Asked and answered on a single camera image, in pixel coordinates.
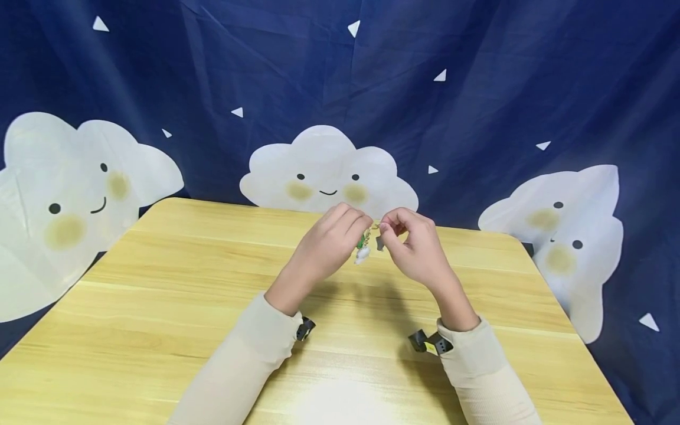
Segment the cloud mouth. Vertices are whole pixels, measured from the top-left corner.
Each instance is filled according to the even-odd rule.
[[[94,210],[94,211],[90,211],[90,214],[96,214],[96,213],[100,212],[100,211],[101,211],[102,209],[104,209],[104,208],[106,208],[106,197],[104,197],[104,205],[102,205],[101,208],[99,208],[99,209],[96,209],[96,210]]]

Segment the tabletop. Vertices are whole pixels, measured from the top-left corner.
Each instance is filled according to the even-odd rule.
[[[318,214],[166,199],[0,361],[0,424],[164,424],[191,379]],[[438,228],[546,424],[629,424],[522,245]],[[247,424],[464,424],[436,356],[437,305],[387,252],[350,260],[301,311],[317,327]]]

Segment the right hand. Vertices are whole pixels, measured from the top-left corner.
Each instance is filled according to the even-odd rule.
[[[398,236],[405,231],[409,235],[402,243]],[[459,284],[431,219],[407,208],[393,209],[380,223],[380,236],[399,270],[430,291],[442,285]]]
[[[406,231],[409,236],[402,243],[398,236]],[[380,233],[401,273],[425,285],[435,296],[446,328],[467,332],[479,326],[479,316],[441,248],[435,222],[410,209],[397,208],[383,217]]]

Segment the beige sleeve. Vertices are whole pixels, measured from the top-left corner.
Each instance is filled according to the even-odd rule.
[[[292,352],[302,324],[259,294],[177,404],[168,425],[241,425],[270,374]]]
[[[512,369],[489,323],[454,332],[437,321],[439,334],[454,348],[441,356],[470,425],[537,425],[534,403]]]

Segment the wrist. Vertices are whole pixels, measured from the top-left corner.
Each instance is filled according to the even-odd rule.
[[[439,306],[441,321],[447,329],[468,332],[481,322],[458,278],[443,282],[431,292]]]
[[[299,311],[300,304],[312,288],[312,282],[292,273],[286,266],[265,292],[265,300],[276,310],[292,317]]]

